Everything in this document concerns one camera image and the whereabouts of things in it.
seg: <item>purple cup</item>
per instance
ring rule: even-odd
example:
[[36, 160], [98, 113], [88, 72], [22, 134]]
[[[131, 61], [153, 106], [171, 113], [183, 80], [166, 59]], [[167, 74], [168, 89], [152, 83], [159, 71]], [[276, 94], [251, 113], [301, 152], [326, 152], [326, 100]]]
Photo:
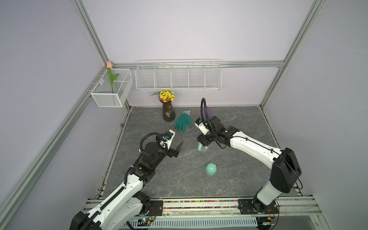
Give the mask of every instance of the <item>purple cup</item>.
[[[203, 113], [203, 117], [206, 117], [205, 108], [202, 109], [202, 113]], [[207, 107], [207, 115], [208, 117], [211, 116], [211, 109], [209, 107]]]

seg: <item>vase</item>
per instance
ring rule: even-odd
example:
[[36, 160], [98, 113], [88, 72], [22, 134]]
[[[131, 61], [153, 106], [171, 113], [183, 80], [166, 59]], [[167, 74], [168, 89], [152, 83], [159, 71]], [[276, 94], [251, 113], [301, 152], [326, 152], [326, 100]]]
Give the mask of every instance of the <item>vase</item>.
[[173, 121], [175, 119], [175, 111], [171, 101], [162, 102], [162, 117], [165, 121]]

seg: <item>black mounting plate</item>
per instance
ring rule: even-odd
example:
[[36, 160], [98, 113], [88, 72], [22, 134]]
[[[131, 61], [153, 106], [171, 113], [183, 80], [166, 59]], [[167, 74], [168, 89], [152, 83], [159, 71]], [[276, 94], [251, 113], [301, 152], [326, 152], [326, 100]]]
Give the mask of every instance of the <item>black mounting plate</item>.
[[[253, 211], [253, 205], [252, 205], [253, 199], [238, 199], [238, 209], [240, 209], [240, 214], [246, 215], [246, 214], [258, 214], [257, 212]], [[278, 214], [279, 209], [276, 206], [276, 202], [272, 201], [268, 207], [271, 209], [271, 214]]]
[[162, 216], [163, 201], [150, 201], [149, 207], [154, 209], [148, 209], [149, 213], [147, 214], [147, 216]]

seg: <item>wire shelf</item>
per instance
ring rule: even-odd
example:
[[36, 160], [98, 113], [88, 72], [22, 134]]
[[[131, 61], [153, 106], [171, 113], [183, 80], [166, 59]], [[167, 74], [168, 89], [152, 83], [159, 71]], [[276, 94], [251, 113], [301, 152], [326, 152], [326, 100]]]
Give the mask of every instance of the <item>wire shelf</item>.
[[91, 92], [93, 99], [99, 107], [123, 107], [133, 85], [130, 69], [111, 69], [111, 73], [113, 75], [119, 74], [112, 87], [109, 73], [106, 70]]
[[170, 88], [175, 90], [221, 89], [220, 61], [150, 64], [137, 62], [138, 90]]

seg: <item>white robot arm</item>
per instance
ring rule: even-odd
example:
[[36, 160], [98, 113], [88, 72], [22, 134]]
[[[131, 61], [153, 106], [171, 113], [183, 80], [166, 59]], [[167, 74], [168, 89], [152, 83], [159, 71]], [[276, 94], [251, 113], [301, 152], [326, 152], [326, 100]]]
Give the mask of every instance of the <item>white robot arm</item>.
[[[144, 140], [152, 135], [156, 135], [156, 142], [149, 142], [143, 148]], [[175, 132], [169, 130], [162, 134], [153, 132], [143, 137], [140, 155], [126, 171], [124, 182], [87, 214], [76, 214], [70, 230], [118, 230], [134, 216], [148, 214], [150, 197], [140, 190], [154, 176], [156, 166], [166, 155], [178, 156], [183, 142], [176, 150], [170, 148], [174, 136]]]
[[[264, 213], [281, 193], [290, 192], [301, 170], [294, 152], [286, 148], [281, 150], [259, 142], [237, 128], [225, 128], [216, 117], [208, 117], [205, 99], [201, 102], [201, 111], [204, 105], [206, 118], [201, 114], [195, 125], [201, 130], [198, 136], [198, 150], [202, 151], [215, 141], [219, 146], [224, 144], [239, 149], [260, 160], [271, 169], [270, 180], [257, 192], [252, 202], [239, 203], [239, 207], [250, 212]], [[143, 148], [143, 142], [149, 136], [156, 135], [156, 142], [149, 142]], [[159, 134], [153, 132], [143, 137], [140, 142], [140, 155], [126, 171], [124, 182], [115, 189], [105, 200], [87, 214], [79, 212], [72, 219], [70, 230], [118, 230], [124, 223], [133, 229], [128, 220], [136, 215], [148, 214], [150, 198], [140, 190], [155, 174], [156, 166], [167, 155], [177, 157], [181, 142], [176, 150], [171, 148], [175, 132], [169, 130]]]
[[295, 153], [286, 148], [281, 150], [257, 141], [232, 126], [225, 128], [216, 117], [208, 117], [206, 100], [202, 98], [201, 111], [205, 111], [205, 118], [201, 112], [195, 125], [201, 130], [198, 136], [198, 150], [206, 150], [215, 141], [219, 146], [224, 144], [239, 149], [261, 161], [271, 169], [270, 180], [254, 196], [252, 203], [244, 207], [250, 211], [263, 213], [269, 205], [282, 193], [288, 193], [301, 175]]

